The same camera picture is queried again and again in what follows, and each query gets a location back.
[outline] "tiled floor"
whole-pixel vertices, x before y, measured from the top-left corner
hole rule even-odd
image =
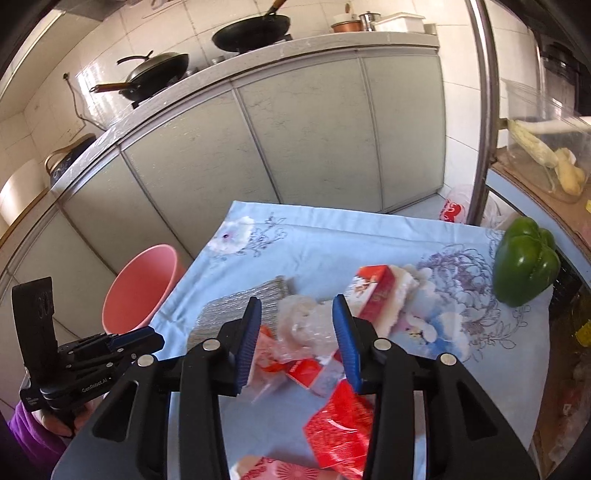
[[[402,210],[394,212],[393,215],[402,215],[413,218],[427,218],[430,220],[437,220],[439,212],[443,208],[445,199],[437,194],[421,200],[410,207],[405,207]]]

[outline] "cabinet door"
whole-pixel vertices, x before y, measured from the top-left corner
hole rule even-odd
[[[85,183],[64,208],[88,243],[117,272],[137,254],[158,244],[172,245],[184,265],[191,264],[121,156]]]
[[[378,130],[384,208],[443,185],[445,110],[439,58],[391,56],[365,62]]]
[[[382,209],[368,98],[357,59],[240,88],[283,203]]]
[[[277,202],[231,93],[179,115],[125,153],[195,257],[216,232],[233,200]]]
[[[103,302],[115,276],[57,213],[15,272],[19,283],[51,277],[54,317],[79,337],[103,331]]]

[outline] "kitchen counter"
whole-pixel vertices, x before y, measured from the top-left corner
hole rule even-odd
[[[72,180],[87,169],[102,153],[158,113],[170,109],[187,97],[228,78],[301,56],[351,48],[393,46],[439,48],[439,40],[436,35],[398,32],[348,32],[319,35],[270,45],[206,68],[143,102],[127,117],[109,128],[54,185],[51,189],[52,194],[58,196],[63,193]]]

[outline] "wok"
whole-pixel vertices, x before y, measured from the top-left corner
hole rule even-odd
[[[186,53],[161,53],[150,58],[154,51],[147,55],[132,55],[117,60],[117,65],[129,60],[143,60],[134,68],[125,82],[100,83],[90,89],[92,93],[113,92],[118,90],[121,95],[133,102],[134,107],[140,102],[163,90],[173,80],[180,80],[189,66],[189,55]]]
[[[224,51],[244,53],[266,47],[279,40],[290,28],[290,18],[276,15],[285,0],[275,0],[265,15],[246,18],[217,31],[213,44]]]

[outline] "stainless steel pot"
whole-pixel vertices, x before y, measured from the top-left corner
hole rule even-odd
[[[359,16],[359,19],[361,20],[361,26],[363,27],[363,30],[365,30],[366,32],[375,32],[376,30],[374,24],[378,22],[381,18],[382,15],[374,14],[370,11],[367,11]]]

